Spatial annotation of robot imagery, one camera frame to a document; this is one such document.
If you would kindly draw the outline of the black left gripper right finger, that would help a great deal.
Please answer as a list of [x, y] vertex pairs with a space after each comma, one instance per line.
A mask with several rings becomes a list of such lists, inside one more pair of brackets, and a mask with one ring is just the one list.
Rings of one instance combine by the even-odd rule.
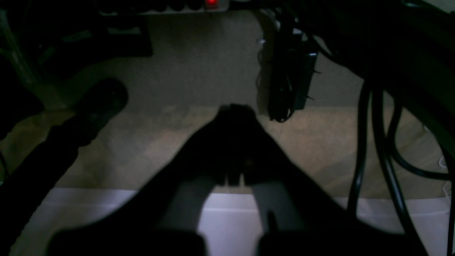
[[419, 238], [374, 228], [349, 214], [295, 166], [247, 105], [233, 105], [264, 234], [258, 256], [426, 256]]

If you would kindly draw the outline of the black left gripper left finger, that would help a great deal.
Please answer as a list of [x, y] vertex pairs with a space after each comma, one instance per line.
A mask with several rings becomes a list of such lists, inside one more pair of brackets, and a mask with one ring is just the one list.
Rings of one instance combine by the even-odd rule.
[[216, 165], [234, 117], [234, 105], [221, 106], [122, 207], [90, 225], [57, 233], [50, 255], [205, 256], [205, 241], [197, 232], [200, 215], [213, 188], [225, 181], [225, 171]]

